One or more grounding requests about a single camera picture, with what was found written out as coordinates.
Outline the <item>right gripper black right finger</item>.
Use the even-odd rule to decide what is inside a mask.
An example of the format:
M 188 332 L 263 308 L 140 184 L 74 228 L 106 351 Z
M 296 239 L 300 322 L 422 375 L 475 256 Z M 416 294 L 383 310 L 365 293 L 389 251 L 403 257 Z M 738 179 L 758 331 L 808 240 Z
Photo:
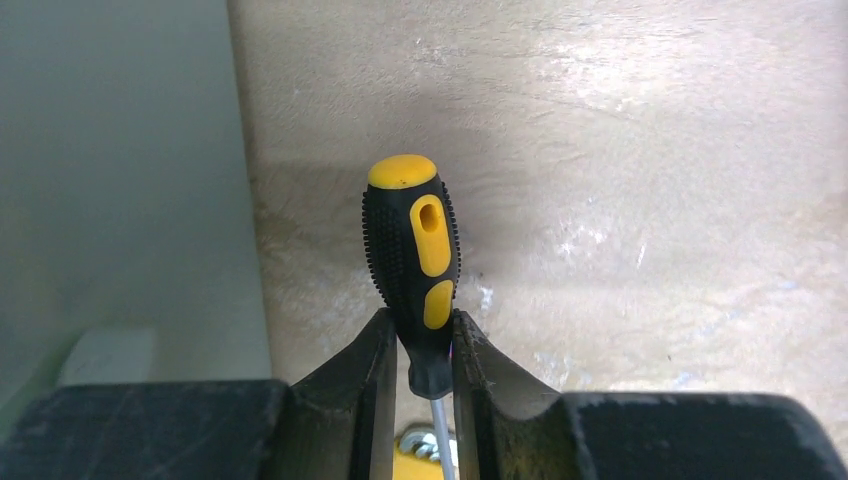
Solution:
M 454 314 L 464 479 L 843 479 L 798 402 L 760 393 L 558 392 Z

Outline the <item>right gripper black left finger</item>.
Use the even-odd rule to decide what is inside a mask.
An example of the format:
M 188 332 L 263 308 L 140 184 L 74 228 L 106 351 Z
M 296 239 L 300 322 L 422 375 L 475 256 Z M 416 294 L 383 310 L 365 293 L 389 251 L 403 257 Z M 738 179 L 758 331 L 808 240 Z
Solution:
M 279 380 L 64 387 L 1 448 L 5 479 L 388 479 L 397 345 L 379 310 L 294 385 Z

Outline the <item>black yellow stubby screwdriver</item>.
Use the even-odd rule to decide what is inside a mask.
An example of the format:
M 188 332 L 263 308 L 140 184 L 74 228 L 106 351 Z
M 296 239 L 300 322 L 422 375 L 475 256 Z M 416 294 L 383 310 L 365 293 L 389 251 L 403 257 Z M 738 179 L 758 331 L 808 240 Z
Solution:
M 429 401 L 442 476 L 456 476 L 444 406 L 453 390 L 453 300 L 460 254 L 454 211 L 435 163 L 401 154 L 368 172 L 362 220 L 368 268 L 410 360 L 410 391 Z

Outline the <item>translucent green tool box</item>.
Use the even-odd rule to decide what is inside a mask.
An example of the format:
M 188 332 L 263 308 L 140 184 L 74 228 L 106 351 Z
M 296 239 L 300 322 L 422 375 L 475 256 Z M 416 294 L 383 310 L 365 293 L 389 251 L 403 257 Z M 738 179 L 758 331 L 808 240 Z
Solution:
M 58 386 L 271 374 L 224 1 L 1 5 L 1 428 Z

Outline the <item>yellow clip hex key set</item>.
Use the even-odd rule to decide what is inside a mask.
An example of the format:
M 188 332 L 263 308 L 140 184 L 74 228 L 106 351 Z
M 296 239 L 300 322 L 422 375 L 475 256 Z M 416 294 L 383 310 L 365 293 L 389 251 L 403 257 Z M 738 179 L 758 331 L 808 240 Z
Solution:
M 394 441 L 393 480 L 442 480 L 435 429 L 430 424 L 411 424 Z

